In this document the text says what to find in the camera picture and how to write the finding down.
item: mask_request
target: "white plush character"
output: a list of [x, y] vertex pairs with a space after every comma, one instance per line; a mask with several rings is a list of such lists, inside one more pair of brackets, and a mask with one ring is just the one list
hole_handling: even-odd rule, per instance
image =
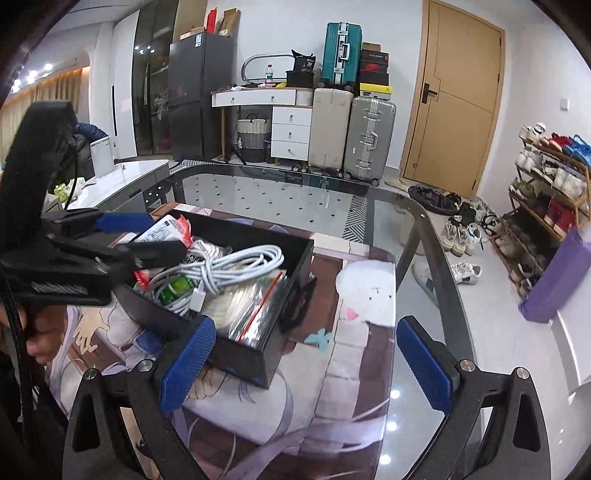
[[349, 263], [336, 277], [347, 322], [394, 327], [395, 266], [380, 260]]

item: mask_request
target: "water bottle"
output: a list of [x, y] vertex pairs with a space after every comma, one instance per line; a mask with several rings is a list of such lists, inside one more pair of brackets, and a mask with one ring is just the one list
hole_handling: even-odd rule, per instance
[[273, 65], [267, 65], [267, 72], [265, 73], [265, 87], [273, 86]]

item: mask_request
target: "green bottle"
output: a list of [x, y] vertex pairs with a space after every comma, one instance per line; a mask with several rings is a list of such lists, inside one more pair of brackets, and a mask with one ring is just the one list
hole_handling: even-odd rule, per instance
[[160, 303], [164, 306], [171, 304], [175, 300], [185, 295], [188, 291], [195, 288], [195, 283], [187, 278], [180, 277], [168, 284], [158, 296]]

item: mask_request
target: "silver suitcase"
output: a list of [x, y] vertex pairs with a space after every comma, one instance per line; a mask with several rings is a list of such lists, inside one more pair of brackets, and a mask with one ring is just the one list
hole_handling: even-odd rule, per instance
[[347, 140], [353, 94], [318, 88], [314, 92], [308, 164], [323, 170], [340, 170]]
[[396, 106], [378, 98], [357, 97], [351, 107], [343, 178], [370, 181], [377, 187], [390, 150]]

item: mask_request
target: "beige curtain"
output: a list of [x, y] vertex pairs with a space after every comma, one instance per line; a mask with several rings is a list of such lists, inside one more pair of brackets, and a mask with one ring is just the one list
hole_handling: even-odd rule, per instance
[[81, 79], [82, 69], [64, 72], [23, 88], [4, 102], [0, 110], [0, 164], [2, 168], [22, 117], [29, 106], [40, 100], [69, 100], [74, 111], [77, 112]]

